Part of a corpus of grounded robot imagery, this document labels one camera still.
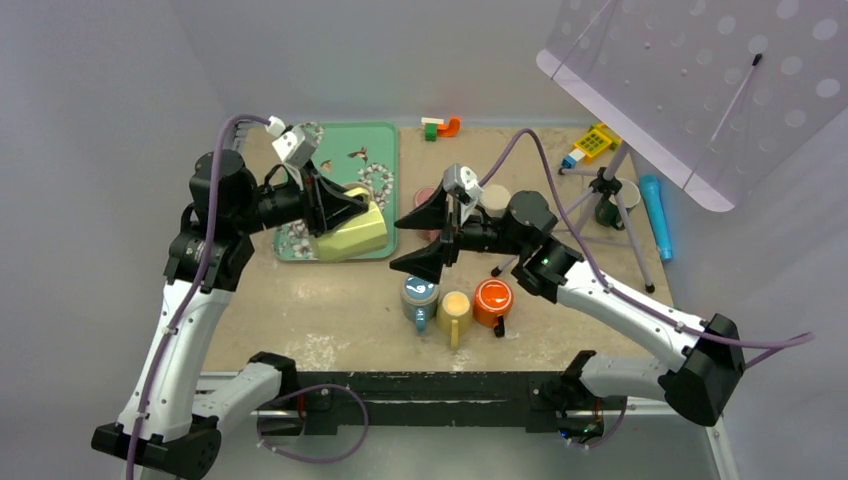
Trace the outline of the light green mug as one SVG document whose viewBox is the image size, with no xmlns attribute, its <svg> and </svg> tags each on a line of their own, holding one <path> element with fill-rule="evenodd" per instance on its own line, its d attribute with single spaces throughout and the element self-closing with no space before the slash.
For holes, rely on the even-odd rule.
<svg viewBox="0 0 848 480">
<path fill-rule="evenodd" d="M 388 227 L 372 191 L 364 185 L 352 184 L 345 195 L 362 199 L 367 209 L 328 234 L 310 238 L 317 261 L 340 262 L 380 250 L 388 244 Z"/>
</svg>

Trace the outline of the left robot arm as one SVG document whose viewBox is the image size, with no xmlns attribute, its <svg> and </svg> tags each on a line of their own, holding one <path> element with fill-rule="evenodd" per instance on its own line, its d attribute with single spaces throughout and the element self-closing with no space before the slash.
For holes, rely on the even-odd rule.
<svg viewBox="0 0 848 480">
<path fill-rule="evenodd" d="M 318 239 L 351 236 L 331 259 L 381 248 L 387 228 L 365 188 L 346 188 L 316 169 L 306 154 L 287 156 L 287 179 L 258 182 L 229 149 L 201 156 L 189 182 L 191 203 L 168 250 L 157 330 L 139 380 L 119 417 L 95 429 L 96 451 L 121 459 L 124 474 L 201 479 L 224 437 L 255 409 L 293 406 L 304 416 L 314 394 L 295 362 L 253 355 L 223 387 L 198 397 L 196 386 L 213 334 L 254 253 L 252 235 L 301 221 Z"/>
</svg>

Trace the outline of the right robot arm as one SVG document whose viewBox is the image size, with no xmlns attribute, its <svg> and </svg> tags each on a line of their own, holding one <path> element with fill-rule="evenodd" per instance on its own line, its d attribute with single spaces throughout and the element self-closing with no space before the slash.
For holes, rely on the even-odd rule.
<svg viewBox="0 0 848 480">
<path fill-rule="evenodd" d="M 515 255 L 512 274 L 527 293 L 601 321 L 652 354 L 650 360 L 584 353 L 564 376 L 561 392 L 576 407 L 597 397 L 662 400 L 683 418 L 713 426 L 745 371 L 736 323 L 676 310 L 595 273 L 589 260 L 552 234 L 557 216 L 536 191 L 514 194 L 504 214 L 475 210 L 438 188 L 425 203 L 396 220 L 404 230 L 436 230 L 428 246 L 391 261 L 393 270 L 430 283 L 441 279 L 460 252 Z"/>
</svg>

